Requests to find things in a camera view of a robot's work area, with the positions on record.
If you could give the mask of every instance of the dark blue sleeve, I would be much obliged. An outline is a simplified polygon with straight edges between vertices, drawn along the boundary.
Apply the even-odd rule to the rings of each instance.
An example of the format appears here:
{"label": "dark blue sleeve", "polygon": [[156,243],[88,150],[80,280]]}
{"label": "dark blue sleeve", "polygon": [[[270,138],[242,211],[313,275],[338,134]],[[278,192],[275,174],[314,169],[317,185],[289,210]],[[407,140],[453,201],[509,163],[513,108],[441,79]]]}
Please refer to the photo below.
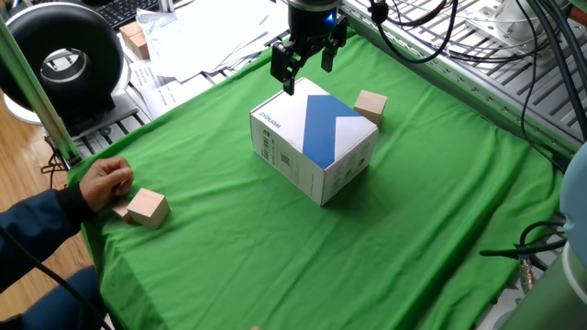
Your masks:
{"label": "dark blue sleeve", "polygon": [[[80,231],[80,222],[71,221],[67,214],[68,211],[60,205],[58,192],[50,190],[0,213],[0,226],[23,248],[43,261],[67,238]],[[27,274],[32,267],[29,260],[0,238],[0,292]]]}

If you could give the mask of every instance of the white paper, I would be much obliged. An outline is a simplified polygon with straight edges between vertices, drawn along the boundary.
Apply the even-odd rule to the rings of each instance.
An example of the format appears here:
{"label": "white paper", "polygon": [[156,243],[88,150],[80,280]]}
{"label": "white paper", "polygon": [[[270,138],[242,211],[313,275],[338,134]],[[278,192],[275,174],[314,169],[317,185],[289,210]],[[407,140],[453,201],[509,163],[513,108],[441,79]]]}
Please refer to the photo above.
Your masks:
{"label": "white paper", "polygon": [[151,59],[159,76],[184,83],[266,49],[287,29],[287,6],[269,0],[194,0],[175,13],[139,10]]}
{"label": "white paper", "polygon": [[154,73],[149,60],[133,63],[130,69],[131,82],[143,96],[153,119],[212,87],[212,83],[202,74],[184,83],[174,78],[158,76]]}

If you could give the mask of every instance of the jacket sleeve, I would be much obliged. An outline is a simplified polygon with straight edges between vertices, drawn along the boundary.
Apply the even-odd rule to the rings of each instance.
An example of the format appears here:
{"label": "jacket sleeve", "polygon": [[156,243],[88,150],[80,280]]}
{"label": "jacket sleeve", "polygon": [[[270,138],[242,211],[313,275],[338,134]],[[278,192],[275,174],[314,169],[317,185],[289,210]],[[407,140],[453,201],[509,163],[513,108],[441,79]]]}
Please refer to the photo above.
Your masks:
{"label": "jacket sleeve", "polygon": [[[0,226],[39,261],[80,231],[93,217],[79,186],[49,190],[16,203],[0,213]],[[0,238],[0,293],[33,268],[30,260]]]}

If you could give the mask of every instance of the human hand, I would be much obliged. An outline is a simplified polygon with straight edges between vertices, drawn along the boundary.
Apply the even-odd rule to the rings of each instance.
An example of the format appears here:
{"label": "human hand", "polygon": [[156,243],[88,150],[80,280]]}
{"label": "human hand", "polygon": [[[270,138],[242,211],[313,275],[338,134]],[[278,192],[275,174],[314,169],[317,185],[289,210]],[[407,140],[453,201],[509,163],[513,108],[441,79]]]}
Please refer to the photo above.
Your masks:
{"label": "human hand", "polygon": [[83,176],[80,191],[90,209],[98,212],[113,198],[126,195],[133,179],[132,169],[126,159],[99,159]]}

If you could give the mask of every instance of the green tablecloth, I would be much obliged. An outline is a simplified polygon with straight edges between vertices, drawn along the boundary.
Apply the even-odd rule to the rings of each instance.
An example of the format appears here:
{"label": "green tablecloth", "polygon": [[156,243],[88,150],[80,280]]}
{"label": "green tablecloth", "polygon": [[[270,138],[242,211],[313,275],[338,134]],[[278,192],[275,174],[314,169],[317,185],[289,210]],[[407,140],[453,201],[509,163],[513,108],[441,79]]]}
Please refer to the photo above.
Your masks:
{"label": "green tablecloth", "polygon": [[560,176],[358,36],[301,70],[347,105],[389,96],[370,167],[323,208],[253,153],[249,111],[281,86],[270,54],[76,166],[124,156],[167,196],[160,230],[111,212],[85,227],[105,302],[128,329],[470,329],[549,219]]}

